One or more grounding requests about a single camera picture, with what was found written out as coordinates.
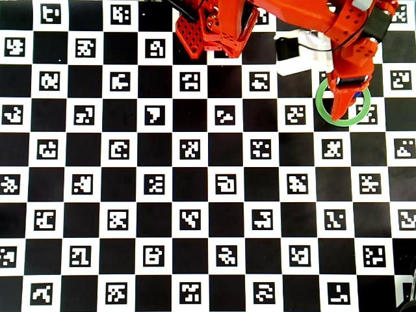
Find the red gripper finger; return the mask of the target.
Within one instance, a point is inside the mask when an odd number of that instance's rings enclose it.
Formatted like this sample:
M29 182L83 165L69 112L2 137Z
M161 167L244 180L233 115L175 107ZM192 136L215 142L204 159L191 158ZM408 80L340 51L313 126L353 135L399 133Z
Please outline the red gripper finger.
M334 95L333 105L330 112L331 121L340 120L348 108L356 102L356 98L363 92L358 88L332 86L330 88Z

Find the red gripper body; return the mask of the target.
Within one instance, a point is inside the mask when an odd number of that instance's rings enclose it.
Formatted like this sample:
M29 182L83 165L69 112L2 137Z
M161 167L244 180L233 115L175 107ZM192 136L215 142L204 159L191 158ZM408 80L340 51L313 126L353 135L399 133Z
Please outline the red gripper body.
M326 31L331 39L333 71L328 86L363 90L374 72L373 57L398 9L397 1L330 1L336 20Z

